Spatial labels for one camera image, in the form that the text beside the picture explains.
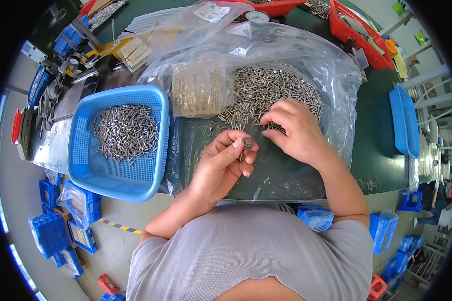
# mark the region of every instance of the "hand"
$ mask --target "hand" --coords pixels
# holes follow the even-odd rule
[[[237,159],[244,148],[244,138],[253,142],[253,147],[244,151],[241,162]],[[233,188],[241,174],[249,177],[253,172],[258,144],[248,134],[239,130],[225,130],[204,150],[191,184],[187,188],[193,199],[205,202],[202,214],[211,211]]]
[[[304,103],[295,99],[280,99],[261,118],[261,125],[277,123],[277,129],[267,129],[263,135],[291,157],[313,167],[337,154],[321,133],[315,117]]]

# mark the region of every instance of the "person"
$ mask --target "person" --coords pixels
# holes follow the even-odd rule
[[[277,101],[261,118],[285,130],[263,135],[321,175],[333,225],[315,233],[272,204],[218,205],[253,173],[252,137],[226,130],[209,144],[193,179],[150,220],[134,250],[127,300],[366,300],[373,272],[368,206],[307,105]]]
[[[438,225],[441,216],[444,218],[450,216],[452,212],[447,210],[447,207],[452,203],[452,187],[447,188],[444,182],[438,184],[438,191],[434,192],[432,198],[426,198],[425,202],[422,200],[422,209],[431,212],[432,216],[414,218],[413,226],[417,224]]]

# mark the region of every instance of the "fingernail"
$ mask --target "fingernail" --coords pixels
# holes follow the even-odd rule
[[[233,147],[239,148],[241,145],[241,141],[243,141],[243,138],[241,138],[241,137],[236,138],[236,141],[233,143]]]

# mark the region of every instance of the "yellow black tape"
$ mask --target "yellow black tape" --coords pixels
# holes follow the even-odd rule
[[[131,228],[131,227],[128,227],[128,226],[123,226],[123,225],[121,225],[119,223],[116,223],[116,222],[113,222],[113,221],[110,221],[110,220],[100,219],[98,221],[106,223],[109,226],[113,226],[113,227],[119,228],[119,229],[127,231],[127,232],[132,232],[132,233],[136,233],[136,234],[139,234],[139,235],[142,234],[142,230],[137,230],[137,229],[134,229],[134,228]]]

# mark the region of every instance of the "green workbench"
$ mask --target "green workbench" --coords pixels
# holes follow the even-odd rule
[[[145,2],[130,0],[114,19],[114,33],[117,37],[134,17],[156,10],[187,6],[194,0]],[[368,17],[360,8],[349,1],[340,1]],[[336,45],[339,39],[330,33],[329,21],[293,9],[286,15],[286,24],[313,32]],[[99,41],[112,40],[111,24],[97,35]],[[365,70],[368,82],[358,91],[356,105],[355,142],[351,172],[360,184],[364,194],[379,193],[408,187],[408,158],[395,148],[393,118],[388,99],[392,82],[398,82],[396,71],[391,69]],[[202,135],[207,120],[181,118],[179,137],[180,179],[188,184],[195,165],[205,145],[211,141]],[[238,200],[307,200],[324,198],[324,187],[316,170],[284,154],[266,138],[260,138],[261,131],[245,129],[255,138],[260,147],[255,170],[249,178],[241,177],[228,199]],[[295,181],[290,176],[295,174]]]

